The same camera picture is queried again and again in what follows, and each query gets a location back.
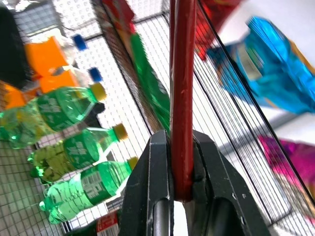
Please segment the large black rounded object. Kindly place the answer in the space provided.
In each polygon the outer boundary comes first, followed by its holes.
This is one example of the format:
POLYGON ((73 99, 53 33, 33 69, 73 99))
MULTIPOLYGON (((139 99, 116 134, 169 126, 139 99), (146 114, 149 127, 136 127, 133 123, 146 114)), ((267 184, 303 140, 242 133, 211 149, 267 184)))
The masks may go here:
POLYGON ((13 14, 0 6, 0 80, 23 89, 32 81, 25 48, 13 14))

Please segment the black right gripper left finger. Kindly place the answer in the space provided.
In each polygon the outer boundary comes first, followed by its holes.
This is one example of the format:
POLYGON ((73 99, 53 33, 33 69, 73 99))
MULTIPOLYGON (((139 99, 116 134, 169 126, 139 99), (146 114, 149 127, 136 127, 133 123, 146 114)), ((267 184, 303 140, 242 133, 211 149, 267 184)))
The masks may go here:
POLYGON ((170 143, 160 130, 149 138, 127 180, 118 236, 174 236, 173 229, 170 143))

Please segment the red and green snack bag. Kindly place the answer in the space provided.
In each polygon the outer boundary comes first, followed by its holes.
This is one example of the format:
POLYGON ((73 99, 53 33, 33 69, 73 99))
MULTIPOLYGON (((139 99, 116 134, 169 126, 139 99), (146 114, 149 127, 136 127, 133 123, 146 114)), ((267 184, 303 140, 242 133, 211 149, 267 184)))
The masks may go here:
POLYGON ((158 79, 137 33, 131 10, 126 0, 101 0, 104 9, 106 34, 114 56, 118 59, 131 92, 153 131, 170 130, 170 98, 158 79))

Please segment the green plastic soda bottle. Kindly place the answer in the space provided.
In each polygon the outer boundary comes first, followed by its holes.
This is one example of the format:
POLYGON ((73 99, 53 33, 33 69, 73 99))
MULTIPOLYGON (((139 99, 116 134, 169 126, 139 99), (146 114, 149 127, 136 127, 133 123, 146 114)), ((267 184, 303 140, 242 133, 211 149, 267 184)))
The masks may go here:
POLYGON ((33 164, 32 178, 53 183, 64 175, 98 162, 110 151, 110 146, 128 138, 123 124, 109 129, 87 127, 80 132, 35 150, 28 156, 33 164))
POLYGON ((101 83, 52 90, 24 106, 0 112, 0 140, 15 149, 34 145, 44 136, 82 122, 106 96, 101 83))
POLYGON ((47 189, 39 208, 48 212, 51 224, 71 220, 80 212, 116 196, 137 162, 138 157, 126 162, 104 161, 69 180, 57 182, 47 189))

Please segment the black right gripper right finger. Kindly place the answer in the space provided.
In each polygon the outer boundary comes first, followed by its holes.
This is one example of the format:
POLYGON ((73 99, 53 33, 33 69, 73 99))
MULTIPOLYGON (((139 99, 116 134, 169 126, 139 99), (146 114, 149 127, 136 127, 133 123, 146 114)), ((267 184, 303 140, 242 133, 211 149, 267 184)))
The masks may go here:
POLYGON ((244 180, 206 134, 193 131, 189 236, 271 236, 244 180))

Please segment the blue snack bag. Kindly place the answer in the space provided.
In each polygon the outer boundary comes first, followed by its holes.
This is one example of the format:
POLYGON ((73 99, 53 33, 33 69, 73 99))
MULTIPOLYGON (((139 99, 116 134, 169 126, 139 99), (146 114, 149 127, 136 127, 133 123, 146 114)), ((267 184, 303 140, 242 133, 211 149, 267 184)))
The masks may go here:
POLYGON ((253 16, 239 42, 207 51, 220 86, 242 101, 315 114, 315 68, 271 21, 253 16))

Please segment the magenta snack bag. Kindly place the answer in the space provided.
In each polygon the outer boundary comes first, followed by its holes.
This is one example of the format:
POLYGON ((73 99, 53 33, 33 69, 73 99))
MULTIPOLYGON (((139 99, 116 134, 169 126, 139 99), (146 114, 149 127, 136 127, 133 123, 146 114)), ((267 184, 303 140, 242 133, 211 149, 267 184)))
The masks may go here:
MULTIPOLYGON (((275 139, 268 136, 259 136, 258 139, 273 172, 285 177, 290 184, 302 189, 300 181, 275 139)), ((315 198, 315 146, 283 139, 280 139, 280 143, 311 196, 315 198)))

